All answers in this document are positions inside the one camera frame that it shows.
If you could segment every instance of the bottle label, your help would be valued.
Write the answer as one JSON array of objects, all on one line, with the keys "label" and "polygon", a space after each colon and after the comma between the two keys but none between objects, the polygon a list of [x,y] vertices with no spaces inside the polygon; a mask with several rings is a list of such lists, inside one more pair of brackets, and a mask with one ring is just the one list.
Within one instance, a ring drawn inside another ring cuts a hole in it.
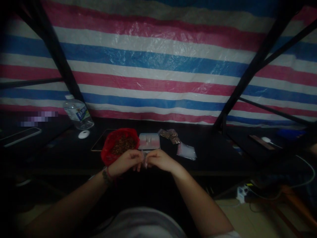
[{"label": "bottle label", "polygon": [[90,117],[89,111],[86,106],[77,109],[65,109],[69,118],[73,121],[83,121]]}]

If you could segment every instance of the forearm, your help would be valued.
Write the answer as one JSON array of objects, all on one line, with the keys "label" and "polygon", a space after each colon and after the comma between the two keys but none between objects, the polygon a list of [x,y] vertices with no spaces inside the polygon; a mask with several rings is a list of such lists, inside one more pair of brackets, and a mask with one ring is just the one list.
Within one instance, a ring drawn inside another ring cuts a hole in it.
[{"label": "forearm", "polygon": [[60,237],[71,234],[106,189],[107,185],[100,172],[34,219],[26,227],[26,235]]},{"label": "forearm", "polygon": [[172,175],[202,236],[224,234],[233,230],[223,211],[181,165],[177,166]]}]

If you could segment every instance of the pink stripe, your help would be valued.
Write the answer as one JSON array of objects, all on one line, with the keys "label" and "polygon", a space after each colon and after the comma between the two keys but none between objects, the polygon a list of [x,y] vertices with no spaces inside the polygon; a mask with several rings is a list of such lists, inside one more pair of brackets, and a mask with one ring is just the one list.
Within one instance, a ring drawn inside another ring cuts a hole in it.
[{"label": "pink stripe", "polygon": [[77,83],[142,91],[230,96],[235,86],[73,72]]},{"label": "pink stripe", "polygon": [[311,24],[316,20],[317,9],[309,6],[304,6],[302,10],[293,17],[293,20],[302,20],[305,25]]},{"label": "pink stripe", "polygon": [[0,104],[0,109],[4,111],[57,111],[61,115],[66,115],[66,112],[61,107],[38,107],[38,106],[20,106],[20,105],[5,105]]},{"label": "pink stripe", "polygon": [[269,64],[261,69],[259,72],[257,72],[255,76],[317,87],[316,74],[295,71],[292,68],[285,66]]},{"label": "pink stripe", "polygon": [[167,115],[144,112],[144,113],[134,113],[134,112],[118,112],[110,110],[90,110],[92,116],[97,117],[107,117],[107,118],[119,118],[119,119],[135,119],[135,120],[155,120],[155,121],[168,121],[173,120],[177,122],[206,122],[215,123],[217,117],[214,116],[191,116],[182,115],[178,113],[170,113]]},{"label": "pink stripe", "polygon": [[20,80],[36,80],[61,77],[57,69],[0,64],[0,77]]},{"label": "pink stripe", "polygon": [[[42,78],[43,75],[58,77],[57,69],[35,68],[26,66],[0,65],[3,77],[11,79],[34,79]],[[122,77],[108,74],[95,74],[73,71],[77,83],[110,88],[132,89],[140,91],[171,92],[171,93],[199,93],[206,95],[230,96],[235,86],[208,84],[198,82],[177,82],[171,80],[155,80],[144,78]],[[317,112],[293,108],[270,106],[276,110],[290,115],[317,117]],[[235,110],[270,113],[254,107],[248,103],[237,102]]]},{"label": "pink stripe", "polygon": [[[10,79],[32,80],[60,77],[57,69],[37,68],[16,65],[0,65],[1,77]],[[172,80],[155,80],[132,78],[108,74],[85,73],[73,71],[77,83],[112,88],[124,88],[143,91],[171,93],[200,93],[208,95],[230,96],[235,86],[199,83],[177,82]],[[290,83],[317,87],[316,74],[295,71],[289,67],[268,65],[260,70],[257,77],[272,78]]]},{"label": "pink stripe", "polygon": [[[63,108],[59,107],[37,107],[37,106],[18,106],[18,105],[0,105],[0,109],[4,111],[57,111],[59,114],[65,115],[66,112]],[[157,113],[133,113],[133,112],[118,112],[111,110],[92,110],[90,114],[95,117],[106,118],[119,118],[119,119],[135,119],[135,120],[155,120],[155,121],[168,121],[173,120],[177,122],[206,122],[214,123],[216,117],[213,116],[191,116],[182,115],[178,113],[170,113],[167,115],[161,115]]]},{"label": "pink stripe", "polygon": [[197,25],[177,20],[107,14],[51,1],[44,1],[43,6],[52,24],[65,28],[155,37],[249,51],[257,51],[266,35],[239,31],[227,26]]},{"label": "pink stripe", "polygon": [[[269,108],[285,112],[289,115],[293,116],[308,116],[308,117],[317,117],[317,111],[310,111],[310,110],[303,110],[303,109],[294,109],[289,107],[278,107],[278,106],[269,106],[265,105]],[[265,113],[265,114],[273,114],[271,112],[268,112],[264,109],[258,108],[256,106],[253,106],[251,104],[248,104],[246,102],[237,102],[233,110],[239,110],[239,111],[247,111],[247,112],[256,112],[256,113]]]}]

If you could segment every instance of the hand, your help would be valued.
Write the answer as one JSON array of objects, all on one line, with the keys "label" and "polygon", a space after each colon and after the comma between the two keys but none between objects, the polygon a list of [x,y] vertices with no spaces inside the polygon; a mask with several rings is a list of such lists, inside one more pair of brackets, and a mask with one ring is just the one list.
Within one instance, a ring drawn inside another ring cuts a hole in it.
[{"label": "hand", "polygon": [[115,162],[108,167],[108,172],[111,177],[118,177],[128,171],[133,166],[141,165],[144,160],[143,154],[138,150],[127,150]]},{"label": "hand", "polygon": [[166,154],[163,150],[160,149],[151,151],[147,154],[145,159],[149,168],[155,165],[159,167],[161,170],[171,172],[172,174],[179,167],[181,167],[179,163],[177,163],[174,159],[168,156],[168,154]]}]

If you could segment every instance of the blue object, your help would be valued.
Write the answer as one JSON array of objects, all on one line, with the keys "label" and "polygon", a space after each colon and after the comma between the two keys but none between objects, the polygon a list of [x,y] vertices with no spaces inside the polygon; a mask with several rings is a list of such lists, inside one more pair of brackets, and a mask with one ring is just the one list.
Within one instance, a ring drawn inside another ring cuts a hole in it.
[{"label": "blue object", "polygon": [[300,136],[304,135],[306,131],[297,131],[297,130],[288,130],[288,129],[280,129],[277,131],[277,134],[286,140],[295,141]]}]

